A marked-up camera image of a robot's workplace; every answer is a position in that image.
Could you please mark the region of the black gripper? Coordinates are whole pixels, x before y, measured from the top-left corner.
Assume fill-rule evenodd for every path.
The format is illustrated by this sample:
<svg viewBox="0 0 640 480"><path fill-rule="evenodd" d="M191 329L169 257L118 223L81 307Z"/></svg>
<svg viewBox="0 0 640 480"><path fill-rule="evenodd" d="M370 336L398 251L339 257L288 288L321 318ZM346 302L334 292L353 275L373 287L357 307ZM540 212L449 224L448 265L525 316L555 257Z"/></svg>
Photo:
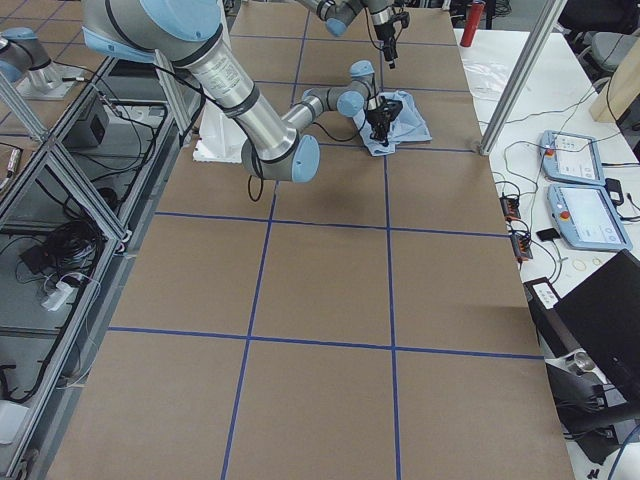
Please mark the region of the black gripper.
<svg viewBox="0 0 640 480"><path fill-rule="evenodd" d="M391 123L398 117L402 110L400 100L389 100L385 97L376 97L374 106L365 110L365 121L371 128L371 138L381 138L380 144L389 145L388 134Z"/></svg>
<svg viewBox="0 0 640 480"><path fill-rule="evenodd" d="M395 24L399 22L401 28L406 29L410 22L409 12L405 11L403 7L384 7L372 13L372 22L376 38L384 48L385 61L390 69L395 69L398 57L394 46L396 42Z"/></svg>

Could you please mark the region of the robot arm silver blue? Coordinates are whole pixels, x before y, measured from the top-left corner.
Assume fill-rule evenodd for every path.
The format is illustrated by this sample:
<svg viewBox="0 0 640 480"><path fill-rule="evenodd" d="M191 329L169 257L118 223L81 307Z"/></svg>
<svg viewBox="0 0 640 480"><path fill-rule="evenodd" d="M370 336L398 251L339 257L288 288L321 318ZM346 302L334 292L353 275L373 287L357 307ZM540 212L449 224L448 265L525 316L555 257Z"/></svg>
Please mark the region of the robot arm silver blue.
<svg viewBox="0 0 640 480"><path fill-rule="evenodd" d="M189 70L207 98L245 133L242 163L260 179L304 183L315 176L320 147L304 131L326 111L362 114L372 139L386 144L403 108L377 91L374 69L362 60L351 66L348 85L312 89L278 115L224 42L222 9L215 1L103 0L82 7L89 48L138 63L151 63L161 52L173 66Z"/></svg>
<svg viewBox="0 0 640 480"><path fill-rule="evenodd" d="M383 54L389 68L396 68L397 40L410 24L410 14L405 9L404 1L298 0L297 3L321 20L334 37L342 36L357 16L364 12L370 42Z"/></svg>

